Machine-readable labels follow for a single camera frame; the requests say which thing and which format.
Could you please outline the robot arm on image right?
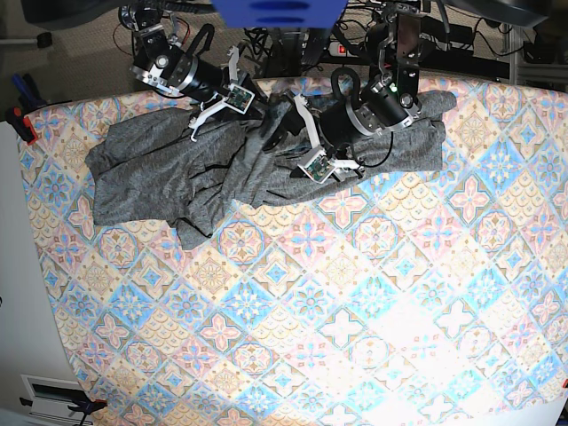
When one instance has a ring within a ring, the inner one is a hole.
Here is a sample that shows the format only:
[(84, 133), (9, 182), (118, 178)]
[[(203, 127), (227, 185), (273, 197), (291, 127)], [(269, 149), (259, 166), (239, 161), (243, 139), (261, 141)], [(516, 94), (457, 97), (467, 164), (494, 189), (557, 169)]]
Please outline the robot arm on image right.
[(330, 77), (334, 101), (321, 111), (300, 95), (287, 95), (286, 112), (264, 150), (275, 150), (288, 136), (306, 136), (294, 172), (317, 184), (391, 166), (429, 170), (438, 164), (427, 158), (439, 152), (437, 141), (395, 145), (397, 133), (409, 136), (410, 127), (424, 120), (417, 95), (421, 19), (415, 3), (386, 4), (375, 12), (375, 24), (359, 44), (351, 43), (339, 26), (269, 30), (272, 47), (264, 66), (268, 75), (282, 70), (297, 76), (316, 66), (332, 38), (365, 61), (370, 75), (363, 83), (350, 67), (335, 69)]

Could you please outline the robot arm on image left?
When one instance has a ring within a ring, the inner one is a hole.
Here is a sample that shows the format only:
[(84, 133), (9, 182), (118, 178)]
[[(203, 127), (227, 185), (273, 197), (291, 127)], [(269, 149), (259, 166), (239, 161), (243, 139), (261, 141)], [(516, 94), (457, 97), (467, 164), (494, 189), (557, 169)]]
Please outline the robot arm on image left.
[(118, 10), (121, 25), (131, 32), (130, 70), (135, 77), (165, 98), (189, 98), (198, 104), (199, 110), (188, 123), (191, 138), (196, 138), (199, 128), (211, 119), (261, 120), (267, 109), (265, 95), (249, 73), (239, 70), (244, 43), (229, 48), (227, 63), (222, 66), (201, 57), (210, 49), (213, 25), (203, 25), (189, 46), (184, 46), (190, 26), (177, 14), (212, 11), (209, 4), (179, 1), (131, 1)]

